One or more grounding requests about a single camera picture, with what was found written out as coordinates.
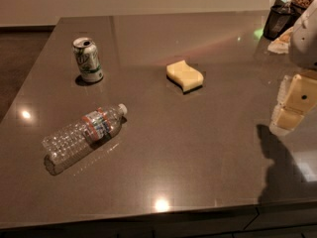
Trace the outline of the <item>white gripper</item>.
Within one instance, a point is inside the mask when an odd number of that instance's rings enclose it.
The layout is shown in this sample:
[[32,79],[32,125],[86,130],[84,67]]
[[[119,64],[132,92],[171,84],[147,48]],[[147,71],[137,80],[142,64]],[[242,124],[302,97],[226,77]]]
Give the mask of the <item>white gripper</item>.
[[[293,25],[290,60],[304,68],[317,69],[317,0]],[[317,73],[286,75],[280,83],[277,104],[271,115],[272,131],[293,131],[317,105]]]

